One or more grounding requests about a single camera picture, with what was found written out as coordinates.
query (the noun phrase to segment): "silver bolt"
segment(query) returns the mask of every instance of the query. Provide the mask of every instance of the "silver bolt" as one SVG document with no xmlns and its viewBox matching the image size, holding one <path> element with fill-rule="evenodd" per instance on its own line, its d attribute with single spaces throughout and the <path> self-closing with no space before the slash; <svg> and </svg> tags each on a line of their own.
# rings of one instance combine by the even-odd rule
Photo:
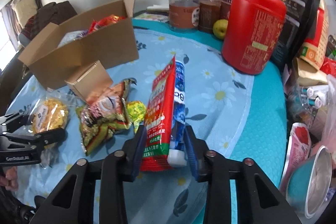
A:
<svg viewBox="0 0 336 224">
<path fill-rule="evenodd" d="M 217 155 L 217 152 L 214 151 L 214 150 L 208 150 L 206 153 L 205 153 L 208 157 L 214 157 Z"/>
<path fill-rule="evenodd" d="M 254 165 L 254 160 L 250 159 L 250 158 L 246 158 L 244 160 L 244 163 L 248 166 Z"/>
<path fill-rule="evenodd" d="M 77 160 L 76 164 L 79 165 L 79 166 L 83 166 L 83 165 L 86 165 L 87 163 L 87 160 L 86 159 L 79 159 Z"/>
<path fill-rule="evenodd" d="M 125 155 L 125 152 L 123 150 L 117 150 L 117 151 L 114 152 L 114 155 L 116 157 L 122 157 L 122 156 Z"/>
</svg>

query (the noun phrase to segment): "red plastic canister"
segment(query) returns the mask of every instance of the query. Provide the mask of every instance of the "red plastic canister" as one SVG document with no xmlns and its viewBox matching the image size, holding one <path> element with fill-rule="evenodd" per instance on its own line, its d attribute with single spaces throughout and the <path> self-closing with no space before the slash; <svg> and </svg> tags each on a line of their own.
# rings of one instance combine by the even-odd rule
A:
<svg viewBox="0 0 336 224">
<path fill-rule="evenodd" d="M 232 0 L 224 59 L 250 75 L 263 71 L 270 59 L 286 15 L 281 0 Z"/>
</svg>

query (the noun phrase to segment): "bowl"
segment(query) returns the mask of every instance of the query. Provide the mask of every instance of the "bowl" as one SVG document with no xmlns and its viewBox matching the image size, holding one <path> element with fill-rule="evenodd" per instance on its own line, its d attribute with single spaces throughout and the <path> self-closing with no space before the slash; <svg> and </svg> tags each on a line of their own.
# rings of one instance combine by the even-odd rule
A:
<svg viewBox="0 0 336 224">
<path fill-rule="evenodd" d="M 316 155 L 302 162 L 291 175 L 286 200 L 296 213 L 312 218 L 326 198 L 332 175 L 331 154 L 321 146 Z"/>
</svg>

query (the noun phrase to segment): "red food packet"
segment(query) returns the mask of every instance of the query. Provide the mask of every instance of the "red food packet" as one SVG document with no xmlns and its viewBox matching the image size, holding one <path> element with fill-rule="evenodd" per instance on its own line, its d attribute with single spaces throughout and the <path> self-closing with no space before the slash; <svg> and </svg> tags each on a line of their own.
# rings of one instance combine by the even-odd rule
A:
<svg viewBox="0 0 336 224">
<path fill-rule="evenodd" d="M 174 108 L 175 57 L 155 78 L 152 86 L 144 126 L 147 143 L 142 157 L 141 171 L 172 169 L 167 158 Z"/>
<path fill-rule="evenodd" d="M 325 57 L 320 71 L 323 71 L 327 75 L 332 75 L 333 77 L 336 77 L 336 61 Z"/>
<path fill-rule="evenodd" d="M 308 159 L 311 148 L 309 131 L 304 123 L 295 122 L 288 141 L 285 166 L 281 177 L 279 190 L 285 194 L 290 176 L 295 168 Z"/>
<path fill-rule="evenodd" d="M 88 33 L 92 33 L 95 32 L 97 30 L 99 30 L 100 28 L 110 25 L 110 24 L 116 24 L 119 20 L 125 19 L 126 17 L 118 17 L 115 15 L 110 15 L 108 17 L 105 17 L 103 19 L 101 19 L 100 21 L 93 21 L 90 28 L 89 28 L 89 32 Z"/>
</svg>

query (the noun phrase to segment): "yellow apple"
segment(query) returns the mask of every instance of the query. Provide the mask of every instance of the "yellow apple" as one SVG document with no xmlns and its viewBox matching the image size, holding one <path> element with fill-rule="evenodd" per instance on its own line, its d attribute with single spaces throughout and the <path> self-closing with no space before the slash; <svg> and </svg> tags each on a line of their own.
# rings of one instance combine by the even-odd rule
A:
<svg viewBox="0 0 336 224">
<path fill-rule="evenodd" d="M 220 40 L 224 40 L 226 35 L 228 21 L 226 19 L 220 19 L 215 22 L 213 25 L 212 31 L 213 34 Z"/>
</svg>

